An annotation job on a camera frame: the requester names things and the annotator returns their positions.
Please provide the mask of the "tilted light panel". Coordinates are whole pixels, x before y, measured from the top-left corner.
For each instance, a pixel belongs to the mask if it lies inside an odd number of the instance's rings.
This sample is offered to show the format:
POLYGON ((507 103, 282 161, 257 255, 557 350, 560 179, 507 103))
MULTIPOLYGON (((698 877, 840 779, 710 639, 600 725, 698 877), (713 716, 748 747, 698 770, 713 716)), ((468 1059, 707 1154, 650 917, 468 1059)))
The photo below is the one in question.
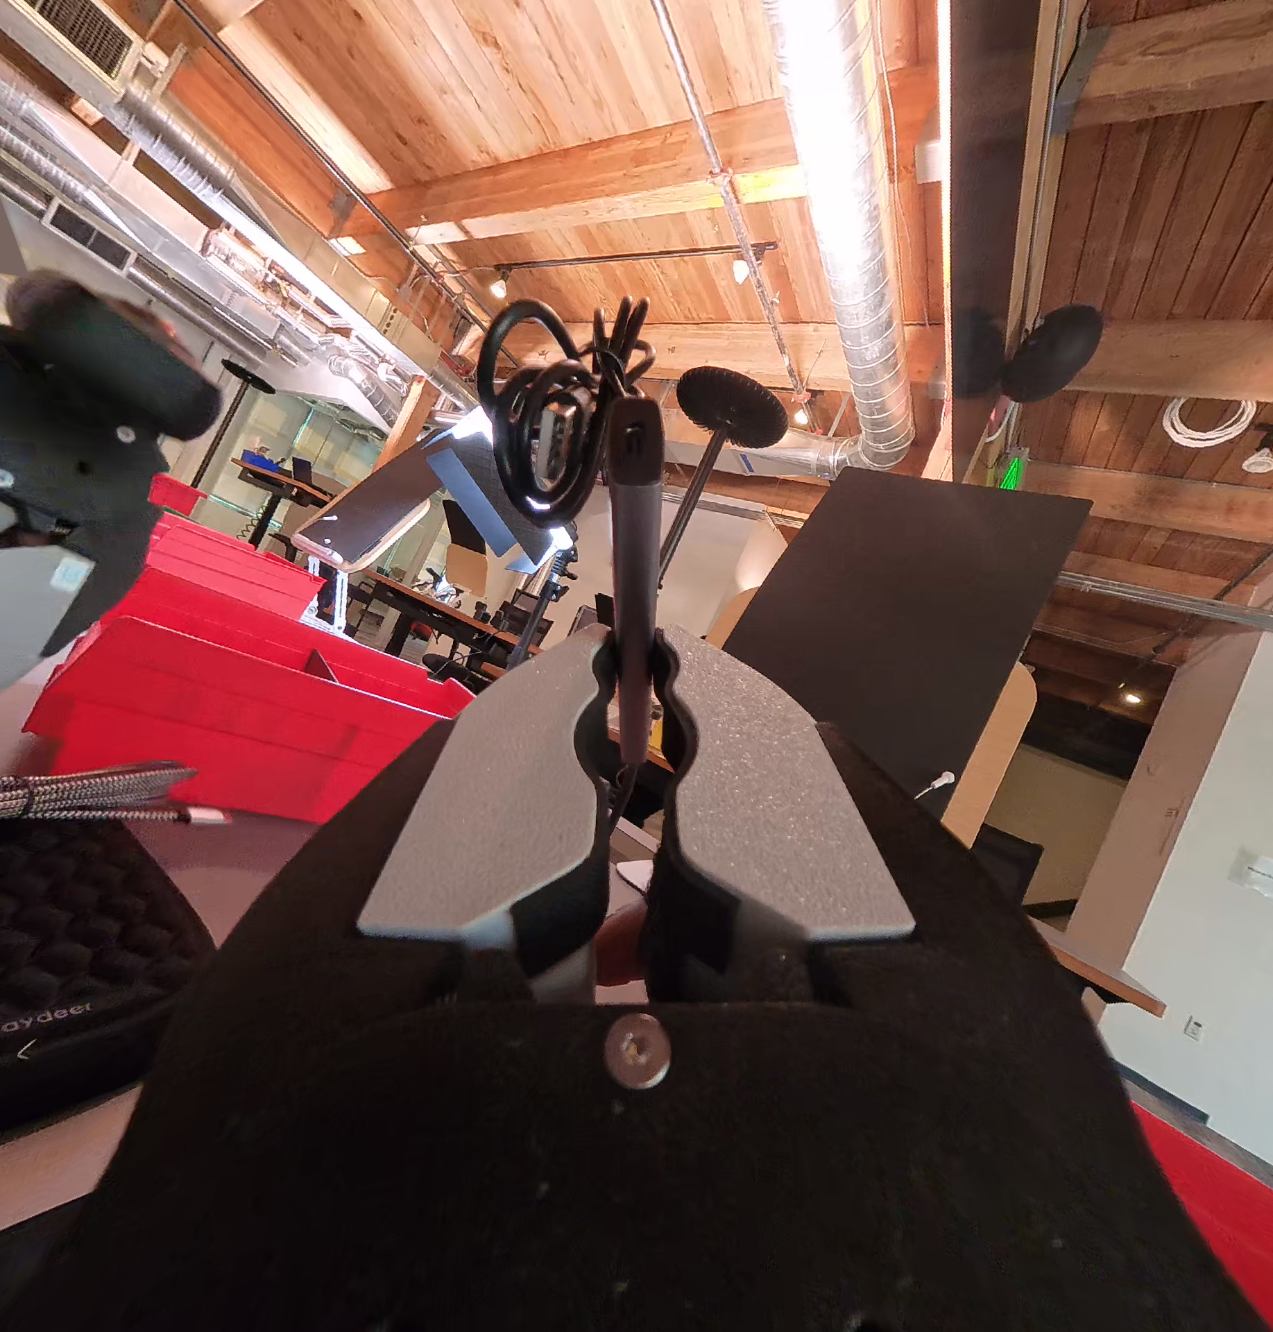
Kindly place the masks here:
POLYGON ((494 424, 484 408, 436 425, 422 456, 449 499, 510 573, 534 576, 547 562, 576 551, 576 525, 540 529, 507 499, 494 456, 494 424))

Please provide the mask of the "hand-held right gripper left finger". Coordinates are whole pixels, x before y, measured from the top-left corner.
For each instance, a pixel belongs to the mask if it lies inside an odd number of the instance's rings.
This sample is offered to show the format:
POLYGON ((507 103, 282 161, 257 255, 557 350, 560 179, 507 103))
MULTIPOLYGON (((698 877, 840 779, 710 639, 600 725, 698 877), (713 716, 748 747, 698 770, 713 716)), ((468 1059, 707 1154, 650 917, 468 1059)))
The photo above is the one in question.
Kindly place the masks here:
POLYGON ((609 742, 610 697, 610 632, 590 625, 463 707, 358 930, 510 955, 540 1002, 592 1002, 610 908, 592 747, 609 742))

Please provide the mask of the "ceiling air vent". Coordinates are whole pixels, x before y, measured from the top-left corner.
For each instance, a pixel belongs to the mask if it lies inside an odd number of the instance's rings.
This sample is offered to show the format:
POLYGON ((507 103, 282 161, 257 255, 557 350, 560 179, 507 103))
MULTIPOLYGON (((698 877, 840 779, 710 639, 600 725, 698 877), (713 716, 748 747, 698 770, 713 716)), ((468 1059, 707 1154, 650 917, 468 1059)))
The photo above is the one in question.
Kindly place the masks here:
POLYGON ((20 6, 111 83, 133 73, 142 41, 107 4, 25 0, 20 6))

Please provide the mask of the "black round ceiling lamp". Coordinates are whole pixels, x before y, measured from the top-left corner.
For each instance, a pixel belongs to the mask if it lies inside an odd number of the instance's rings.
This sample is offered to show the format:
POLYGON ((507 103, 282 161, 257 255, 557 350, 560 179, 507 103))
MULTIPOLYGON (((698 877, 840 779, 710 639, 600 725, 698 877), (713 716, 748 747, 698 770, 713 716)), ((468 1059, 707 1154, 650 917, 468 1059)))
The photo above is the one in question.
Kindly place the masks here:
POLYGON ((1056 397, 1095 359, 1103 327, 1103 315, 1095 306, 1053 308, 1003 365, 1000 394, 1018 405, 1056 397))

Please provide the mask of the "black panel wooden frame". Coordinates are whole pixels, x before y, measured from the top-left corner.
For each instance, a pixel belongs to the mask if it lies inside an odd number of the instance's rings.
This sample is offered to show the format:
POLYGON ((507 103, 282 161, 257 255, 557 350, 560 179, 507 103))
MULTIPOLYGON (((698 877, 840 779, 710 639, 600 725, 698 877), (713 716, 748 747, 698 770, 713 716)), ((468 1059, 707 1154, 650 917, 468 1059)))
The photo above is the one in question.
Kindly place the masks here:
POLYGON ((726 651, 842 736, 886 843, 936 833, 917 792, 966 773, 1093 503, 845 469, 726 651))

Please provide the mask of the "smartphone on stand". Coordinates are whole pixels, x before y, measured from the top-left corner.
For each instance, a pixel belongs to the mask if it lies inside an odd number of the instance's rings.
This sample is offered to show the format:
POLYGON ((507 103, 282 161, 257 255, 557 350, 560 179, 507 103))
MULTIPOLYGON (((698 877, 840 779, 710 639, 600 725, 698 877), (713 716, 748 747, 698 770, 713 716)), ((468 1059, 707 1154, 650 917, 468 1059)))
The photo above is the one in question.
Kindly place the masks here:
POLYGON ((441 506, 444 478, 431 465, 449 456, 452 444, 447 433, 383 465, 299 524, 290 546, 345 576, 370 569, 441 506))

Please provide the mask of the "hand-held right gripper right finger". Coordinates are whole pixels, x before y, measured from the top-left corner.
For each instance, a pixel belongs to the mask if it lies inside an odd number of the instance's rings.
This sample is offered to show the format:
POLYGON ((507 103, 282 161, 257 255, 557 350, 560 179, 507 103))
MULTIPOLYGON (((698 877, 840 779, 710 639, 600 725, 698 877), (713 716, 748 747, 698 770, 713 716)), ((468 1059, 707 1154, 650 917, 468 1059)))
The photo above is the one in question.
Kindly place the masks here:
POLYGON ((658 634, 675 774, 650 884, 645 977, 746 980, 917 930, 815 719, 683 628, 658 634))

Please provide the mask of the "silver air duct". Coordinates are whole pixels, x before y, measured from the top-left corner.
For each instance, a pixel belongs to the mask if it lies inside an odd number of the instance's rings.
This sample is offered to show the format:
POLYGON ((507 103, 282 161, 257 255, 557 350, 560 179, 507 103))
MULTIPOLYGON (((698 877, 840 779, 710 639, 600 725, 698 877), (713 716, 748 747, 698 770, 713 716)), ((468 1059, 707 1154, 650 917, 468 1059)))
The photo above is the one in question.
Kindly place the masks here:
POLYGON ((914 450, 917 411, 878 16, 864 0, 768 0, 763 12, 858 408, 852 456, 889 474, 914 450))

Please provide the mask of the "black disc floor lamp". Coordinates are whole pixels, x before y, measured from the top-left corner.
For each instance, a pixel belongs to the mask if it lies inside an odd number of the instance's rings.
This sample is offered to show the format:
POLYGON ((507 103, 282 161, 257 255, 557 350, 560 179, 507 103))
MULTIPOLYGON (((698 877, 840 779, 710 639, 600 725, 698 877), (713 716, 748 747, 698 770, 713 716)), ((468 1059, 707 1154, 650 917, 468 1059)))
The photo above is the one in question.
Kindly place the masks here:
POLYGON ((694 524, 694 513, 723 450, 727 444, 746 446, 748 453, 768 450, 790 433, 790 414, 773 390, 742 372, 723 368, 704 365, 679 375, 679 408, 691 416, 694 425, 710 436, 710 444, 694 474, 694 481, 683 490, 669 535, 661 543, 658 588, 663 588, 669 565, 675 562, 679 543, 694 524))

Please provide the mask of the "black quilted pad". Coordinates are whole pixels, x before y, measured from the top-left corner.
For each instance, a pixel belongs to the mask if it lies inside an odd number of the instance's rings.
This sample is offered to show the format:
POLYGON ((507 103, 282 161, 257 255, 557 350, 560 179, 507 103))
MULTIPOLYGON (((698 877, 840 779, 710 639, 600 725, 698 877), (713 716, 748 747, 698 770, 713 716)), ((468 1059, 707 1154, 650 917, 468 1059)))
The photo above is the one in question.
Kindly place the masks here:
POLYGON ((216 940, 120 823, 0 823, 0 1138, 135 1087, 216 940))

